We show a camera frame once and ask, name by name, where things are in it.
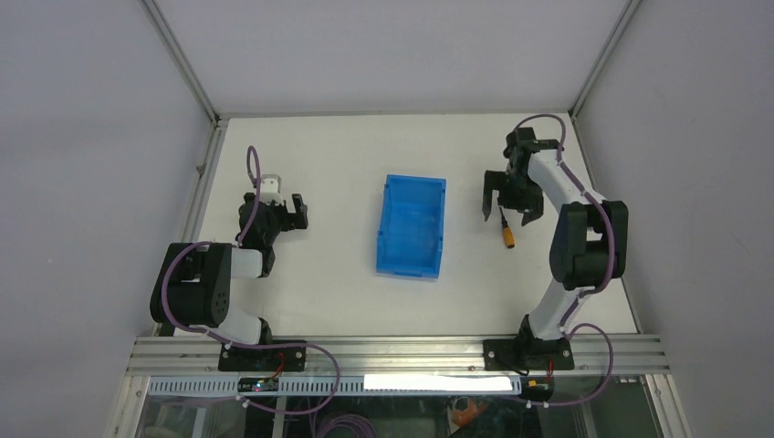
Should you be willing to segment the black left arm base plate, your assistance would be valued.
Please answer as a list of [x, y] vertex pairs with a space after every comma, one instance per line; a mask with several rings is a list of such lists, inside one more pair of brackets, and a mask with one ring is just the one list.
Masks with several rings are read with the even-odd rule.
[[217, 369], [222, 372], [302, 372], [307, 349], [303, 340], [277, 341], [268, 349], [221, 348]]

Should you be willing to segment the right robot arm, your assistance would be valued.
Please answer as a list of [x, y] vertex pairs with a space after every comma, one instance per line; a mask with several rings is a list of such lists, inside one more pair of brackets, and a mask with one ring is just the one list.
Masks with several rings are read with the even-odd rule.
[[533, 129], [517, 127], [506, 136], [506, 169], [484, 175], [484, 218], [500, 208], [520, 213], [527, 225], [542, 217], [546, 203], [558, 215], [549, 248], [552, 280], [507, 349], [528, 370], [570, 357], [568, 323], [625, 269], [626, 204], [587, 189], [562, 153], [560, 140], [540, 140]]

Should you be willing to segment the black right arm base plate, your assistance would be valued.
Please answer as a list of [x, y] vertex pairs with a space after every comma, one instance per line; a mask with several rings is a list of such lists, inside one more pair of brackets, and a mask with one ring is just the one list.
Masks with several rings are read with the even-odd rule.
[[485, 369], [512, 371], [574, 370], [567, 339], [485, 339], [482, 342]]

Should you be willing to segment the orange black screwdriver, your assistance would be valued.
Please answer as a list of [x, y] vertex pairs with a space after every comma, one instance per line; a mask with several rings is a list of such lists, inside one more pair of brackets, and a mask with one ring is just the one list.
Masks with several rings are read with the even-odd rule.
[[502, 208], [499, 208], [499, 215], [504, 245], [507, 249], [512, 249], [516, 245], [516, 239], [512, 233], [509, 222]]

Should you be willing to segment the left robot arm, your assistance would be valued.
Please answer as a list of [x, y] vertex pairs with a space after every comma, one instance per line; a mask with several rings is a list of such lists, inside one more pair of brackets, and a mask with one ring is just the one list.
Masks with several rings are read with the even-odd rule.
[[246, 193], [235, 243], [170, 244], [152, 291], [152, 319], [240, 348], [239, 358], [251, 370], [268, 368], [275, 358], [271, 328], [231, 303], [231, 284], [269, 276], [279, 235], [309, 227], [302, 195], [292, 194], [291, 201], [289, 210], [280, 194]]

